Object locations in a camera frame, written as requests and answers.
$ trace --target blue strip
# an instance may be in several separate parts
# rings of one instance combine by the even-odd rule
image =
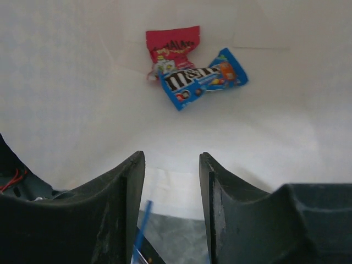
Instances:
[[[148,220],[149,220],[149,216],[150,216],[150,212],[152,211],[152,206],[153,206],[153,202],[148,200],[146,208],[145,208],[145,215],[142,221],[142,225],[141,228],[139,229],[137,238],[136,238],[136,242],[134,245],[134,251],[133,251],[133,263],[138,263],[138,258],[139,258],[139,254],[138,251],[140,251],[141,246],[142,246],[142,242],[143,242],[143,234],[144,231],[147,227],[148,224]]]

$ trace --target m&m's package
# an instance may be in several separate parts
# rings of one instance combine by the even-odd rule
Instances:
[[[245,85],[246,72],[229,49],[224,48],[208,68],[159,71],[161,85],[177,110],[196,101],[206,91]]]
[[[207,91],[224,90],[234,86],[242,86],[248,82],[246,72],[228,48],[222,49],[209,67],[216,67],[219,71],[209,83]]]
[[[153,61],[147,79],[157,80],[159,72],[167,74],[174,70],[194,68],[187,54],[199,45],[200,27],[147,31],[146,41]]]

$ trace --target black plastic part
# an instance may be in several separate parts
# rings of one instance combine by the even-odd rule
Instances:
[[[144,172],[144,154],[136,152],[54,199],[0,195],[0,262],[130,264]]]
[[[160,257],[159,253],[154,249],[154,247],[149,243],[149,241],[145,237],[143,237],[140,252],[142,256],[146,259],[146,261],[150,260],[151,264],[165,264],[163,259]]]
[[[25,201],[32,201],[37,197],[52,199],[61,193],[34,175],[6,144],[1,134],[0,157],[0,186],[4,186],[11,181],[15,176],[16,170],[19,176],[23,175],[24,177],[22,181],[4,191],[4,194]]]
[[[211,264],[352,263],[352,184],[285,184],[269,194],[200,155]]]

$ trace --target white paper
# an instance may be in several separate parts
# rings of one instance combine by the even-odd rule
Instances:
[[[2,4],[1,133],[40,178],[71,189],[143,150],[141,208],[158,175],[154,212],[195,219],[204,151],[268,191],[351,182],[351,1],[95,1]],[[146,81],[145,31],[191,24],[189,59],[204,67],[228,42],[249,83],[178,112]]]

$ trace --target blue candy package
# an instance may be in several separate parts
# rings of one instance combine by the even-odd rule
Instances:
[[[199,99],[206,91],[244,85],[248,78],[240,64],[225,48],[208,68],[159,72],[161,85],[177,110]]]
[[[239,62],[228,48],[219,52],[209,68],[219,69],[218,75],[208,85],[207,91],[224,90],[235,86],[242,86],[248,82],[248,77]]]

